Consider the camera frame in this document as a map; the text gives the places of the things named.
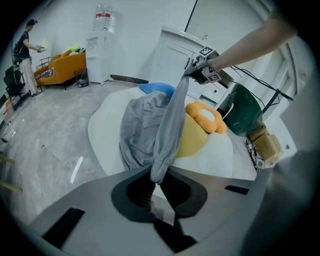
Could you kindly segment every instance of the orange flower cushion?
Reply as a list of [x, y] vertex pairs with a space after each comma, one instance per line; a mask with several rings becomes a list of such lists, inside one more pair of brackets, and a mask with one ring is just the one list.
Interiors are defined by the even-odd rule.
[[214, 108], [208, 107], [202, 101], [195, 101], [186, 105], [185, 111], [194, 118], [207, 133], [217, 132], [225, 134], [227, 126], [222, 121], [221, 114]]

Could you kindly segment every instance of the yellow sofa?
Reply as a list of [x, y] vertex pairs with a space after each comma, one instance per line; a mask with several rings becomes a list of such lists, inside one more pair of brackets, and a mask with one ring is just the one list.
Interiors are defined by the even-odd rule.
[[86, 54], [80, 53], [69, 55], [71, 51], [68, 50], [62, 55], [52, 57], [48, 66], [34, 72], [34, 77], [42, 74], [43, 72], [53, 68], [54, 75], [49, 77], [41, 77], [36, 79], [38, 87], [47, 85], [61, 85], [65, 81], [74, 78], [74, 72], [86, 68]]

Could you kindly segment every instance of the blue cloth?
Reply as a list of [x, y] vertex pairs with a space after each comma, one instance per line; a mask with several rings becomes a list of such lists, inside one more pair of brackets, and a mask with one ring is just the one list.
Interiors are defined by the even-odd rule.
[[169, 94], [170, 100], [176, 90], [176, 88], [174, 88], [172, 85], [164, 83], [164, 82], [141, 83], [141, 84], [139, 84], [139, 88], [142, 91], [144, 91], [146, 94], [150, 94], [154, 91], [160, 91], [165, 94]]

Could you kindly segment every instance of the person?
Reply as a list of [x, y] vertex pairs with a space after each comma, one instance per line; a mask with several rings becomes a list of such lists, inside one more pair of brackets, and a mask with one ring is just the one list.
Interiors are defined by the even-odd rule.
[[297, 33], [297, 29], [275, 7], [261, 28], [250, 32], [221, 55], [208, 60], [207, 63], [219, 72], [273, 52]]
[[25, 26], [25, 31], [22, 33], [18, 43], [18, 61], [20, 71], [23, 73], [23, 77], [25, 78], [26, 84], [29, 86], [31, 91], [31, 96], [38, 96], [39, 94], [43, 93], [44, 91], [41, 89], [37, 89], [37, 82], [35, 79], [34, 72], [31, 66], [31, 56], [29, 53], [29, 49], [37, 51], [37, 53], [41, 53], [44, 50], [44, 47], [37, 46], [34, 47], [32, 44], [29, 43], [29, 32], [32, 30], [34, 25], [38, 23], [34, 19], [30, 19]]

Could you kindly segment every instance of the concrete floor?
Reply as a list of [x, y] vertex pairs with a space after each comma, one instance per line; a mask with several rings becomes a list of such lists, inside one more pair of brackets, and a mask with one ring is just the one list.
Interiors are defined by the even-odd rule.
[[[0, 145], [15, 164], [2, 166], [1, 178], [22, 188], [22, 194], [0, 188], [10, 212], [29, 224], [46, 207], [79, 185], [105, 177], [88, 134], [90, 116], [112, 92], [137, 86], [122, 81], [104, 85], [91, 84], [48, 87], [45, 93], [23, 103], [1, 134], [9, 140]], [[233, 177], [254, 180], [256, 172], [245, 148], [245, 138], [228, 130], [233, 144]], [[82, 164], [74, 181], [71, 177], [80, 157]]]

